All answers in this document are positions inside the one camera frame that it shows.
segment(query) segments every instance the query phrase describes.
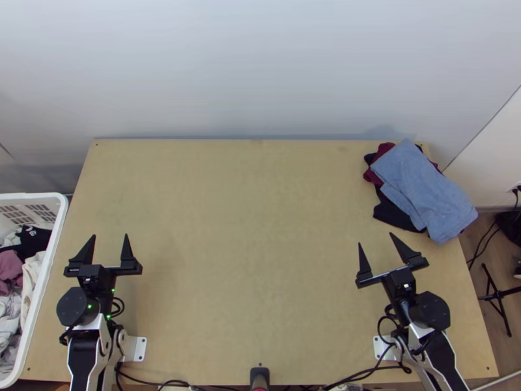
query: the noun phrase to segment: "electrical outlet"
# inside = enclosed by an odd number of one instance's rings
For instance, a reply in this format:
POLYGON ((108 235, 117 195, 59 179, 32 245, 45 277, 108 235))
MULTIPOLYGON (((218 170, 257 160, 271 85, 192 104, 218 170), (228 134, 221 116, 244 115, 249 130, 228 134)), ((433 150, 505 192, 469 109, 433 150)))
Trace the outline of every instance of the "electrical outlet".
POLYGON ((521 182, 514 183, 505 193, 510 193, 512 190, 517 189, 517 186, 521 186, 521 182))

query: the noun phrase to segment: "black tripod stand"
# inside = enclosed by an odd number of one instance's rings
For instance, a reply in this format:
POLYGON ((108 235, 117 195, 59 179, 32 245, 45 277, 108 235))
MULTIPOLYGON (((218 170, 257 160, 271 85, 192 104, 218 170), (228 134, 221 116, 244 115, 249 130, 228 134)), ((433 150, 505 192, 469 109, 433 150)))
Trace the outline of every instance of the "black tripod stand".
POLYGON ((510 331, 510 325, 509 325, 509 319, 507 317, 507 312, 505 311, 505 307, 503 307, 503 299, 508 296, 512 295, 517 292, 521 292, 521 285, 512 289, 507 289, 506 291, 500 291, 498 287, 496 287, 496 284, 494 283, 494 280, 492 279, 492 276, 488 272, 488 269, 486 268, 486 265, 484 263, 481 264, 481 267, 486 273, 486 276, 488 278, 486 282, 486 295, 478 297, 478 300, 488 301, 492 307, 501 315, 505 322, 505 327, 507 329, 507 334, 509 337, 512 336, 512 332, 510 331), (499 308, 495 303, 493 303, 493 300, 497 300, 498 304, 500 305, 499 308))

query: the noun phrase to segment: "laundry basket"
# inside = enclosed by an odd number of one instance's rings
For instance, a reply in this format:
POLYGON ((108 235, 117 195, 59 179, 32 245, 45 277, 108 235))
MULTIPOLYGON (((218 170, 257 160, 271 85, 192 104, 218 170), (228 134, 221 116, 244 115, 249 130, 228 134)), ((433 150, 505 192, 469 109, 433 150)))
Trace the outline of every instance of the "laundry basket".
POLYGON ((14 365, 1 368, 3 373, 0 373, 0 388, 9 387, 21 375, 67 208, 67 198, 59 193, 0 194, 0 237, 5 237, 6 234, 23 225, 52 229, 40 275, 33 291, 31 307, 21 334, 16 360, 14 365))

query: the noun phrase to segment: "wooden tabletop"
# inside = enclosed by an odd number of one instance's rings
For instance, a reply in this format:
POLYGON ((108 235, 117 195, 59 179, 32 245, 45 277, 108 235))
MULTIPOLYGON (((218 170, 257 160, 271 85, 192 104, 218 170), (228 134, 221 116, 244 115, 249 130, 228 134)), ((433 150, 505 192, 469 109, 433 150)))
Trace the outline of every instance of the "wooden tabletop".
MULTIPOLYGON (((388 304, 357 289, 357 243, 383 272, 401 265, 392 231, 430 266, 417 290, 447 301, 465 378, 498 371, 458 239, 375 220, 363 155, 378 141, 97 140, 74 192, 22 375, 68 381, 56 304, 63 268, 97 235, 94 262, 119 264, 125 233, 143 265, 122 276, 117 318, 148 337, 129 374, 149 381, 239 385, 262 363, 273 384, 332 383, 376 364, 372 337, 388 304)), ((383 331, 390 331, 385 325, 383 331)), ((380 371, 372 383, 417 381, 380 371)))

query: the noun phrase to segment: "wooden floor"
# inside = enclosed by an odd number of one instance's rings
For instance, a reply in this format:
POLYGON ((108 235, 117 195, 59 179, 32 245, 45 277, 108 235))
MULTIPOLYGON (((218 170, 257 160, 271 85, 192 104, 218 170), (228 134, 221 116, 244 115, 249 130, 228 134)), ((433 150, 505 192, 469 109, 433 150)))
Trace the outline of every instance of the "wooden floor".
MULTIPOLYGON (((474 255, 479 239, 494 221, 494 215, 493 213, 480 214, 479 218, 460 235, 459 239, 466 259, 471 259, 474 255)), ((506 290, 521 285, 521 280, 513 278, 514 268, 519 262, 521 262, 521 248, 509 241, 501 231, 496 233, 483 255, 476 260, 470 270, 476 295, 483 296, 486 292, 486 276, 481 268, 481 263, 486 264, 498 289, 506 290)), ((503 303, 508 314, 512 338, 508 337, 503 319, 495 309, 487 302, 480 302, 500 376, 521 369, 521 293, 505 298, 503 303)), ((468 384, 471 388, 475 388, 492 380, 494 379, 468 380, 468 384)), ((399 391, 423 390, 420 383, 387 384, 385 388, 399 391)), ((519 391, 521 390, 521 375, 490 387, 488 390, 519 391)))

